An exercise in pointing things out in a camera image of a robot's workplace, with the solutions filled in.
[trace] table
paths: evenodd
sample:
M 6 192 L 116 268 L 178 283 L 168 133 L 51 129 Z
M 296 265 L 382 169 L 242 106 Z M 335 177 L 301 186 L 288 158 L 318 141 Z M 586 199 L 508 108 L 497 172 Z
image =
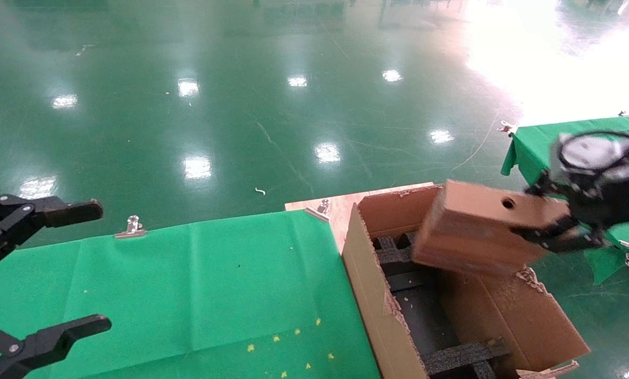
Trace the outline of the table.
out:
M 629 132 L 629 117 L 519 127 L 506 154 L 502 175 L 510 175 L 513 166 L 518 165 L 527 183 L 535 183 L 540 172 L 550 166 L 550 146 L 560 133 L 577 134 L 596 129 Z M 602 283 L 625 265 L 624 252 L 627 248 L 621 247 L 620 241 L 629 242 L 629 223 L 608 230 L 607 238 L 613 246 L 585 252 L 586 260 L 593 269 L 595 285 Z
M 95 313 L 113 328 L 27 379 L 380 379 L 331 228 L 306 211 L 16 250 L 0 263 L 0 328 L 14 336 Z

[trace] wire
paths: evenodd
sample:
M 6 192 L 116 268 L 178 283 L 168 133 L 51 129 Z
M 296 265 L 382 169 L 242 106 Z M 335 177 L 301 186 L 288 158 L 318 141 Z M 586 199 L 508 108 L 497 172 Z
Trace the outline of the wire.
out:
M 565 168 L 591 171 L 591 172 L 594 173 L 594 175 L 596 177 L 601 176 L 602 173 L 604 173 L 605 171 L 610 170 L 611 168 L 614 168 L 616 166 L 619 166 L 623 162 L 627 163 L 627 159 L 629 158 L 629 149 L 623 154 L 623 156 L 621 156 L 621 158 L 617 159 L 614 163 L 611 163 L 610 165 L 608 165 L 608 166 L 606 166 L 604 168 L 591 168 L 591 167 L 577 166 L 577 165 L 574 165 L 573 163 L 570 163 L 569 161 L 567 161 L 565 159 L 562 150 L 564 149 L 565 146 L 567 146 L 567 144 L 574 142 L 574 140 L 577 139 L 577 138 L 581 138 L 581 137 L 584 137 L 584 136 L 593 136 L 594 134 L 597 134 L 597 135 L 608 135 L 608 136 L 617 136 L 617 137 L 622 137 L 624 139 L 629 139 L 629 134 L 623 133 L 623 132 L 615 132 L 613 130 L 592 130 L 590 132 L 584 132 L 584 133 L 581 133 L 581 134 L 575 134 L 574 136 L 568 137 L 565 140 L 565 142 L 563 142 L 562 145 L 560 145 L 560 149 L 557 152 L 557 158 L 560 160 L 560 163 L 562 163 L 562 165 L 564 165 Z

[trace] cardboard box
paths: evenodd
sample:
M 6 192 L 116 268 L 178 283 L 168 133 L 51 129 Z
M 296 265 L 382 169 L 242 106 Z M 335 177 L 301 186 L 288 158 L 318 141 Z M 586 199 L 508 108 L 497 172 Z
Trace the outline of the cardboard box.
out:
M 459 273 L 511 276 L 548 253 L 511 233 L 569 214 L 565 201 L 448 180 L 417 235 L 415 262 Z
M 372 239 L 398 238 L 402 233 L 417 231 L 439 190 L 439 186 L 434 186 L 368 196 L 358 206 L 355 204 L 351 212 L 343 261 L 384 379 L 429 377 L 421 358 L 421 354 L 430 353 L 424 351 L 430 346 L 429 341 L 416 341 L 413 334 L 419 329 L 439 336 L 434 330 L 442 329 L 445 335 L 446 329 L 439 321 L 427 322 L 425 317 L 415 316 L 419 307 L 410 307 L 412 299 L 407 296 L 394 294 L 398 301 L 394 298 Z M 551 367 L 590 351 L 562 308 L 538 281 L 523 275 L 479 278 L 432 268 L 414 274 L 429 276 L 424 283 L 433 286 L 421 293 L 437 295 L 433 305 L 442 309 L 450 324 L 447 328 L 453 330 L 459 343 L 504 339 L 512 354 L 494 367 L 497 377 L 555 376 L 575 369 L 577 364 L 552 372 Z M 411 291 L 424 287 L 420 285 Z M 443 341 L 431 342 L 433 346 Z

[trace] open cardboard box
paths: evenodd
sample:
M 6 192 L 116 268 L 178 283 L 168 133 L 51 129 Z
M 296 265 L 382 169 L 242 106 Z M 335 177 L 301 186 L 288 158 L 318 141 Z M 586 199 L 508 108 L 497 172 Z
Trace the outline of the open cardboard box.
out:
M 368 196 L 351 211 L 343 261 L 382 376 L 429 377 L 420 354 L 433 352 L 425 349 L 449 347 L 452 338 L 459 343 L 484 343 L 502 337 L 512 353 L 494 367 L 497 377 L 543 379 L 575 369 L 577 363 L 572 361 L 551 370 L 590 352 L 588 346 L 543 285 L 521 275 L 478 277 L 426 268 L 412 274 L 428 276 L 423 282 L 433 285 L 410 296 L 394 294 L 394 298 L 372 239 L 398 239 L 403 233 L 417 231 L 439 191 L 435 185 Z M 430 317 L 420 316 L 423 307 L 410 306 L 417 300 L 411 297 L 428 293 L 437 297 L 435 307 L 444 314 L 441 319 L 434 317 L 434 312 Z M 441 325 L 443 320 L 449 325 Z M 420 336 L 411 331 L 420 331 Z M 435 340 L 424 341 L 434 336 Z

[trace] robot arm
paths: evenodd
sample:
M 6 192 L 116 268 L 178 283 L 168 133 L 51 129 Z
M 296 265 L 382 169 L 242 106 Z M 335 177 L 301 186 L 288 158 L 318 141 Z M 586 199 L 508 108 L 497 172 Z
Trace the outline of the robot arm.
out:
M 27 200 L 0 197 L 0 261 L 43 227 L 58 227 L 101 218 L 98 201 L 66 204 L 59 197 Z M 80 338 L 108 331 L 111 322 L 93 315 L 30 334 L 23 341 L 0 330 L 0 379 L 20 379 L 31 370 L 66 358 Z
M 610 244 L 605 231 L 629 223 L 629 134 L 594 131 L 560 135 L 543 171 L 527 194 L 564 196 L 570 216 L 540 230 L 513 228 L 529 242 L 553 252 L 571 252 Z M 586 226 L 585 230 L 577 228 Z

